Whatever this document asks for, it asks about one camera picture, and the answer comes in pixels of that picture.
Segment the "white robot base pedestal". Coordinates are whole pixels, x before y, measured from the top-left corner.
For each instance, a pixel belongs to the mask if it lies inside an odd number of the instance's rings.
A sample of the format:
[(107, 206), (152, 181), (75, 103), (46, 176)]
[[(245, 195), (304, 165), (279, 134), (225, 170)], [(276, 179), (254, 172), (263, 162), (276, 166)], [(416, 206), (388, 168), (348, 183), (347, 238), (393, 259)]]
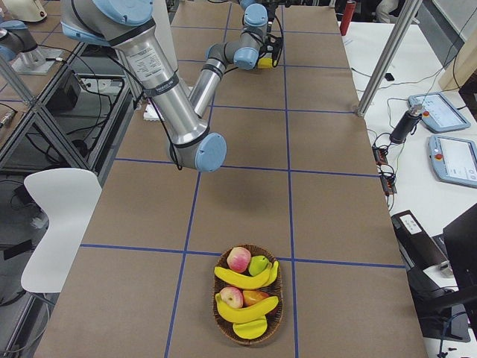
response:
[(143, 113), (143, 119), (149, 122), (163, 121), (161, 113), (153, 104), (147, 104)]

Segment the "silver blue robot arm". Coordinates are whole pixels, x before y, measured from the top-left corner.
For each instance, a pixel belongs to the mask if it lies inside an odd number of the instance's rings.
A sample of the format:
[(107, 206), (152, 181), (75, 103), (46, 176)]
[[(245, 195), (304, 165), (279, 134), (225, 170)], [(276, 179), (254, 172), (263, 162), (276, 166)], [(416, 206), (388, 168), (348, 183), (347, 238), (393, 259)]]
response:
[(278, 65), (283, 48), (283, 35), (272, 34), (278, 1), (240, 1), (244, 10), (240, 37), (216, 43), (206, 53), (198, 80), (189, 94), (195, 113), (202, 116), (210, 104), (227, 67), (236, 69), (269, 69)]
[(158, 111), (168, 155), (179, 167), (219, 169), (227, 153), (222, 135), (212, 133), (190, 102), (177, 73), (155, 37), (152, 1), (62, 1), (63, 33), (84, 43), (120, 51), (132, 77)]

